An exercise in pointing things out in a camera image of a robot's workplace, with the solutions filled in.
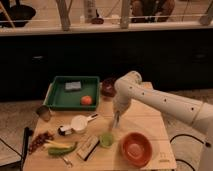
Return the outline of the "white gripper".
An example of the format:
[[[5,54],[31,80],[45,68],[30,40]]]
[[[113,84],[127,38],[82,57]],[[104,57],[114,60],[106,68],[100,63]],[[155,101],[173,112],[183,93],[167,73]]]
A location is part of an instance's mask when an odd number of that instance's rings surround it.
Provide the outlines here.
[[[120,116],[123,115],[131,105],[131,100],[129,98],[124,98],[122,96],[116,96],[113,99],[113,111],[114,119],[112,123],[112,129],[118,127]]]

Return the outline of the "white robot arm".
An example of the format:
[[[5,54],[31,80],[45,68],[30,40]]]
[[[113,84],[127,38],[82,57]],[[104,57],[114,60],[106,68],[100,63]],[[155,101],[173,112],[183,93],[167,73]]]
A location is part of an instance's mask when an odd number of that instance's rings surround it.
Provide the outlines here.
[[[117,127],[120,117],[131,105],[131,100],[142,102],[160,112],[169,114],[205,135],[198,171],[213,171],[213,105],[207,102],[174,95],[142,85],[137,71],[130,71],[114,84],[114,122]]]

